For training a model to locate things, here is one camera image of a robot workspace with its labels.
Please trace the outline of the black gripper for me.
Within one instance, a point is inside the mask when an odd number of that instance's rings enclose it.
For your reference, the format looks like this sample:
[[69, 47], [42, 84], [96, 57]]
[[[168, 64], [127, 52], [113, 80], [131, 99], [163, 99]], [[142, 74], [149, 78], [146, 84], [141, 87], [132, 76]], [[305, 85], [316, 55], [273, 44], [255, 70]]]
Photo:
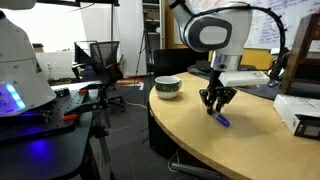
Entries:
[[207, 113], [213, 113], [213, 101], [217, 99], [216, 110], [221, 111], [225, 104], [229, 104], [237, 91], [231, 87], [224, 87], [219, 80], [221, 72], [211, 70], [209, 77], [209, 84], [207, 89], [200, 89], [199, 94], [202, 102], [207, 107]]

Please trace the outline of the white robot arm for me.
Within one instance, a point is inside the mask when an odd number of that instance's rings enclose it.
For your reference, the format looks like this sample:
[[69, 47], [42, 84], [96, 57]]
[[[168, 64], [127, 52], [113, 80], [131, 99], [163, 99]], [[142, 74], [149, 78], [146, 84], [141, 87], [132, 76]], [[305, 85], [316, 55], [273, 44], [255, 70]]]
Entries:
[[209, 85], [200, 91], [200, 97], [213, 114], [213, 105], [220, 112], [226, 101], [222, 94], [235, 95], [232, 88], [224, 88], [219, 81], [222, 72], [237, 71], [249, 36], [253, 12], [245, 2], [231, 1], [207, 14], [196, 15], [186, 0], [166, 0], [172, 11], [183, 44], [197, 52], [213, 52]]

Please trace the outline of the white robot base blue light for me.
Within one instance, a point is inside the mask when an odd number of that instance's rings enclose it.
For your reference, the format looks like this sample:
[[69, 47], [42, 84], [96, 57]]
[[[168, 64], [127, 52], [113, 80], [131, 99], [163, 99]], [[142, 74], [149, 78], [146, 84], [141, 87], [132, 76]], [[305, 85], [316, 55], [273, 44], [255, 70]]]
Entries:
[[27, 33], [0, 11], [0, 117], [19, 115], [55, 98]]

